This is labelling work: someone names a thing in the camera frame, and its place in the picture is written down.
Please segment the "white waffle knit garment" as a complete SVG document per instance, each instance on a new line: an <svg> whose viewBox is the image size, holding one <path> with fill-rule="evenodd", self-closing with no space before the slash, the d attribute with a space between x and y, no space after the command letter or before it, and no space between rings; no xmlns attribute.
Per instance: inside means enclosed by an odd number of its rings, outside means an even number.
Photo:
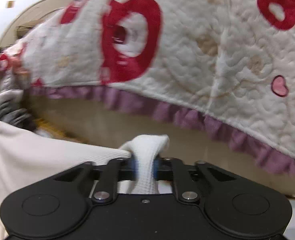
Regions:
<svg viewBox="0 0 295 240"><path fill-rule="evenodd" d="M154 179L157 154L167 149L167 135L140 135L120 148L106 148L41 137L0 122L0 205L10 193L87 161L105 165L114 158L135 157L138 178L120 184L122 193L170 193L168 183ZM7 232L0 219L0 239Z"/></svg>

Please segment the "stack of folded grey clothes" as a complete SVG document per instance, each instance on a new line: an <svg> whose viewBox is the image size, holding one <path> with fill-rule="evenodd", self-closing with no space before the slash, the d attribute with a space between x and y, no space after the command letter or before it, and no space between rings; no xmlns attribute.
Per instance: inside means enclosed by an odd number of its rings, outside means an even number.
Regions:
<svg viewBox="0 0 295 240"><path fill-rule="evenodd" d="M23 91L11 89L0 92L0 121L31 132L37 126L27 109L20 106Z"/></svg>

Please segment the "beige bed base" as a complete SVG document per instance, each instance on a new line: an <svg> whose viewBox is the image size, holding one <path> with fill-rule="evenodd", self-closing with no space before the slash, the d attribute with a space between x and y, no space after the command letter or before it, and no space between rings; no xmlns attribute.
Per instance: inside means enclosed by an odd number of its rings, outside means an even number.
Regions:
<svg viewBox="0 0 295 240"><path fill-rule="evenodd" d="M163 102L109 107L44 96L31 96L29 107L47 130L91 145L117 148L139 135L167 135L165 157L202 160L295 197L295 159L196 111Z"/></svg>

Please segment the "quilted bedspread purple ruffle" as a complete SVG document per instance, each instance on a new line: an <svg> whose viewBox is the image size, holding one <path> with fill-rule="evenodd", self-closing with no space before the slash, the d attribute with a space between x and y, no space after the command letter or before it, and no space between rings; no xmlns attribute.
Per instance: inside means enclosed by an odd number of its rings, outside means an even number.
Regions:
<svg viewBox="0 0 295 240"><path fill-rule="evenodd" d="M295 174L295 0L74 0L7 48L0 72Z"/></svg>

